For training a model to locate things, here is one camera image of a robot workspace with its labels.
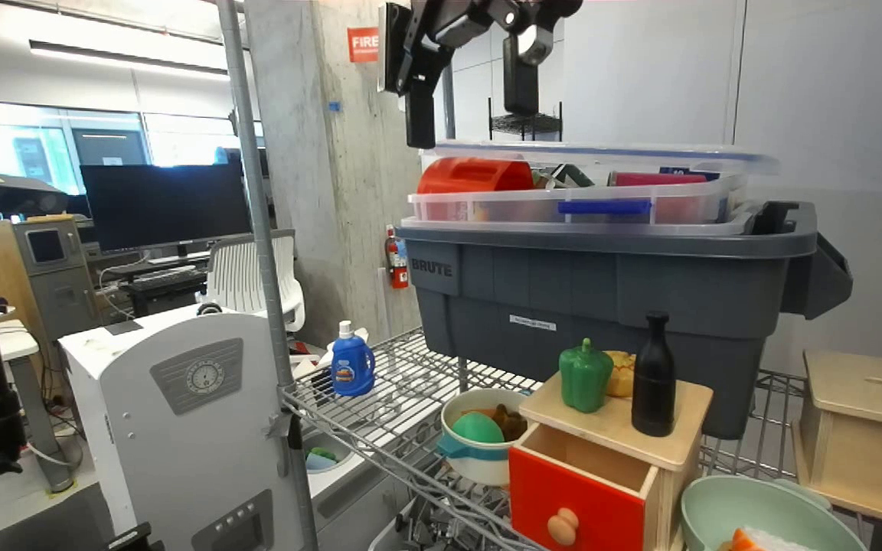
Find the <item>concrete pillar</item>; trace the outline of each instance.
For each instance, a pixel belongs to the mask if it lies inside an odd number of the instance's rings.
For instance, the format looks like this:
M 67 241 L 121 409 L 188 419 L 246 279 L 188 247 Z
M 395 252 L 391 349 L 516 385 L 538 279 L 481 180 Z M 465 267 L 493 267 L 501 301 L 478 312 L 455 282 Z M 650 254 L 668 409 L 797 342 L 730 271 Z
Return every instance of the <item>concrete pillar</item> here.
M 256 89 L 283 227 L 296 234 L 307 336 L 339 318 L 373 342 L 419 325 L 414 292 L 388 292 L 385 225 L 407 214 L 419 157 L 406 146 L 378 68 L 351 66 L 346 27 L 378 25 L 379 0 L 248 0 Z

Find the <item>computer monitor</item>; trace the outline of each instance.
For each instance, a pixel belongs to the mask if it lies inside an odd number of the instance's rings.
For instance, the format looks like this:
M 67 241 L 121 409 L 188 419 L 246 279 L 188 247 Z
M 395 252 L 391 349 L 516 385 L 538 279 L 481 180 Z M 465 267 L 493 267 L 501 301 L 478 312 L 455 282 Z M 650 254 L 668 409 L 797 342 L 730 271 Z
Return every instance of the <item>computer monitor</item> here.
M 83 170 L 102 252 L 251 234 L 241 174 L 229 167 Z

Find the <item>small wooden drawer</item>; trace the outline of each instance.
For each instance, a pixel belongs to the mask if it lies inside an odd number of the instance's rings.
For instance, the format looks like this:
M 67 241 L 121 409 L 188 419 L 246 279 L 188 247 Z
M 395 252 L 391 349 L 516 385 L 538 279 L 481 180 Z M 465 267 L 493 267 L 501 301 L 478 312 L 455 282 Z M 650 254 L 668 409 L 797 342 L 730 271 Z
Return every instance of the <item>small wooden drawer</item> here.
M 882 359 L 808 352 L 800 482 L 831 502 L 882 518 Z
M 553 551 L 654 549 L 657 477 L 650 463 L 536 425 L 509 450 L 512 527 Z

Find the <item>blue plastic container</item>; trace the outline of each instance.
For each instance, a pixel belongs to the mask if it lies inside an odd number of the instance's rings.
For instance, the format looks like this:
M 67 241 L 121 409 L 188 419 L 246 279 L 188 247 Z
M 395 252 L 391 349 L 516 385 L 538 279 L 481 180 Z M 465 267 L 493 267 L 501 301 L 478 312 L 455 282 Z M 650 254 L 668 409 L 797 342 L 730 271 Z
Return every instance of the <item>blue plastic container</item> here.
M 331 342 L 331 385 L 337 394 L 355 398 L 378 384 L 378 359 L 372 346 L 352 332 L 352 321 L 339 321 L 339 340 Z

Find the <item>red drawer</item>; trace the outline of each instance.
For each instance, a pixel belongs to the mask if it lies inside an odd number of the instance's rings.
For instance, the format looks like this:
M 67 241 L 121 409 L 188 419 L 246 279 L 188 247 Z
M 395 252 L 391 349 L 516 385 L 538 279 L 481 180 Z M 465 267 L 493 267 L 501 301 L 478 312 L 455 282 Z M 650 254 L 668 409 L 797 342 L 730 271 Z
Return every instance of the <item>red drawer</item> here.
M 553 551 L 647 549 L 650 463 L 536 425 L 509 450 L 512 527 Z

